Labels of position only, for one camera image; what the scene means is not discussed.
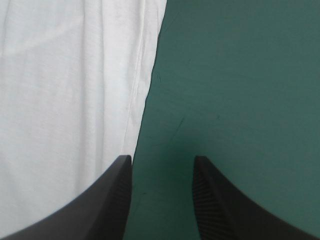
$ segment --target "white cloth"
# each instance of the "white cloth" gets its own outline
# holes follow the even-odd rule
[[[0,238],[133,156],[165,5],[0,1]]]

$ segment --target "teal surface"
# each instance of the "teal surface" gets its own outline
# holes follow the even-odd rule
[[[168,0],[126,240],[199,240],[195,155],[320,237],[320,1]]]

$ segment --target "black curved object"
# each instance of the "black curved object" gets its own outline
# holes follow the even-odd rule
[[[192,195],[202,240],[318,240],[257,205],[205,156],[195,158]]]
[[[131,192],[131,157],[119,156],[68,205],[3,240],[121,240]]]

